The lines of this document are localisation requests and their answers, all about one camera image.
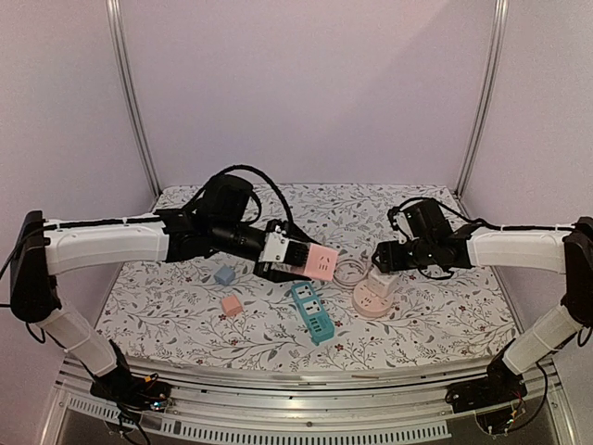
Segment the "white cube socket adapter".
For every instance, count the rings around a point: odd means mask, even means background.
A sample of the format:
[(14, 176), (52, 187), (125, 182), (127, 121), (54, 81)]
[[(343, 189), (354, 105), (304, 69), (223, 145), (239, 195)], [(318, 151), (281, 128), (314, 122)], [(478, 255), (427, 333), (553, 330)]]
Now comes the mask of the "white cube socket adapter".
[(393, 293), (398, 275), (396, 273), (381, 273), (372, 269), (367, 275), (367, 287), (380, 298), (386, 298)]

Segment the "pink cube socket adapter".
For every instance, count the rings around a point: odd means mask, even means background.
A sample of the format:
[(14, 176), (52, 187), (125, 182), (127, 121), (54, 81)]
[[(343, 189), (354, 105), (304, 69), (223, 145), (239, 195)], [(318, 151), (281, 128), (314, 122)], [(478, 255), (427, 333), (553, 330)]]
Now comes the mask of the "pink cube socket adapter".
[(337, 259), (336, 250), (311, 244), (302, 274), (314, 280), (332, 281)]

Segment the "teal power strip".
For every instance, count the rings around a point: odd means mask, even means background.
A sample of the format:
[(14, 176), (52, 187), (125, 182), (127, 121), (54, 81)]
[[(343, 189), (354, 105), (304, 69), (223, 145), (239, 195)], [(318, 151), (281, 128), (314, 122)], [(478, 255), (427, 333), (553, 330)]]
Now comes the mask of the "teal power strip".
[(296, 308), (305, 322), (311, 341), (315, 346), (334, 337), (334, 322), (322, 305), (321, 299), (309, 283), (298, 283), (291, 287)]

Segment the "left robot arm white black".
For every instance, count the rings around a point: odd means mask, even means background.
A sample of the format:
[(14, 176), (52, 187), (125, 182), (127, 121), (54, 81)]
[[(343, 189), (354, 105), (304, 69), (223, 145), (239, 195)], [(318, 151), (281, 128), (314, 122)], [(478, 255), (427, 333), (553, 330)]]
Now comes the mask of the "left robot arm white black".
[(48, 221), (27, 214), (2, 268), (10, 274), (6, 306), (35, 324), (77, 357), (118, 402), (137, 395), (135, 378), (114, 346), (57, 296), (57, 276), (76, 269), (128, 261), (178, 262), (223, 252), (253, 261), (255, 275), (274, 283), (327, 280), (335, 253), (313, 241), (294, 222), (272, 220), (265, 229), (244, 218), (252, 184), (229, 168), (211, 177), (179, 209), (128, 218)]

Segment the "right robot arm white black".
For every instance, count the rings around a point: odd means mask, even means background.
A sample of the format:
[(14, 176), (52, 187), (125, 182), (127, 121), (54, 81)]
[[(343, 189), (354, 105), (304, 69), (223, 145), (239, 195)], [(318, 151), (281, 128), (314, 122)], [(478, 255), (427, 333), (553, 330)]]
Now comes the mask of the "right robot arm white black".
[(387, 213), (398, 237), (377, 245), (373, 265), (383, 274), (452, 269), (519, 267), (561, 273), (560, 303), (513, 340), (487, 367), (479, 396), (498, 404), (513, 392), (515, 380), (550, 352), (592, 325), (592, 220), (566, 225), (501, 225), (465, 220), (454, 230), (451, 209), (434, 198), (410, 198)]

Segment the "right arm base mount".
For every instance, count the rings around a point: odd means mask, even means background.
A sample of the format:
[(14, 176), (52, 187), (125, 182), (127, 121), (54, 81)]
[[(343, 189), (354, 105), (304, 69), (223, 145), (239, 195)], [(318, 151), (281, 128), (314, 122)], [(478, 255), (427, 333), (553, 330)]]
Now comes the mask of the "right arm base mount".
[(486, 367), (486, 375), (447, 386), (445, 402), (454, 413), (489, 408), (479, 413), (476, 423), (488, 435), (506, 434), (513, 426), (527, 389), (522, 375), (516, 375), (503, 362), (505, 350)]

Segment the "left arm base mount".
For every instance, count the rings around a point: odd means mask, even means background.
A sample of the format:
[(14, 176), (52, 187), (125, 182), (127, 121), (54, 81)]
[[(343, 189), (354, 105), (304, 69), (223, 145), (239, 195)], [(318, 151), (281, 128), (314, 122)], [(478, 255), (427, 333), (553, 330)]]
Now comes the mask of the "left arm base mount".
[(134, 375), (125, 356), (116, 351), (116, 368), (106, 375), (93, 376), (90, 393), (135, 411), (164, 411), (170, 405), (171, 384), (158, 373)]

